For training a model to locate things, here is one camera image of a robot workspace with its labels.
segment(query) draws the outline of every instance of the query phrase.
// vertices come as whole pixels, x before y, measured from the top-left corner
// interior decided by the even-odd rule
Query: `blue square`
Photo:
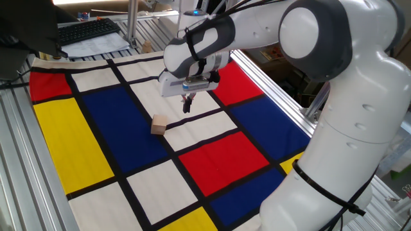
[[[234,107],[231,112],[276,160],[307,146],[310,141],[310,138],[267,97]]]
[[[82,96],[122,172],[167,156],[123,87]]]
[[[283,180],[284,177],[272,169],[213,200],[211,206],[223,224],[228,226],[258,208]]]

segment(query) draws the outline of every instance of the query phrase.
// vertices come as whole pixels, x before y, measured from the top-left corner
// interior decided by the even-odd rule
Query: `colorful mat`
[[[31,100],[80,230],[255,230],[309,137],[235,62],[182,113],[160,97],[161,55],[34,61]]]

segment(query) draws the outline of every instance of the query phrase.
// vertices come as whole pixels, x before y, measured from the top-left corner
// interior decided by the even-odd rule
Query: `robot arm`
[[[190,94],[191,103],[194,93],[217,88],[216,71],[230,50],[279,42],[292,65],[331,84],[299,169],[350,201],[372,177],[411,100],[410,70],[385,53],[404,31],[392,0],[246,0],[222,16],[185,17],[192,26],[164,50],[162,96]],[[341,210],[292,170],[261,204],[260,230],[325,230]]]
[[[215,71],[215,66],[224,67],[216,64],[211,57],[217,52],[261,47],[278,42],[281,17],[294,1],[266,1],[271,3],[214,18],[200,10],[186,12],[181,21],[203,22],[189,28],[184,37],[173,39],[168,44],[164,50],[167,70],[177,78],[208,73]],[[242,7],[255,3],[261,1],[252,0]],[[227,57],[224,59],[221,62],[227,64]],[[206,60],[207,64],[203,69],[200,68],[198,60]]]

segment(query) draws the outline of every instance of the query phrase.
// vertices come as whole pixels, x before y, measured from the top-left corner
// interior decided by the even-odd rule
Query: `small wooden cube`
[[[164,135],[167,127],[167,116],[154,115],[152,122],[152,134]]]
[[[146,40],[143,44],[142,49],[144,53],[152,52],[152,43],[149,40]]]

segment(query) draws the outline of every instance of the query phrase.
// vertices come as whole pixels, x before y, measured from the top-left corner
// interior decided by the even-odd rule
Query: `white paper sheet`
[[[70,58],[99,55],[128,49],[129,44],[117,33],[111,33],[62,47]]]

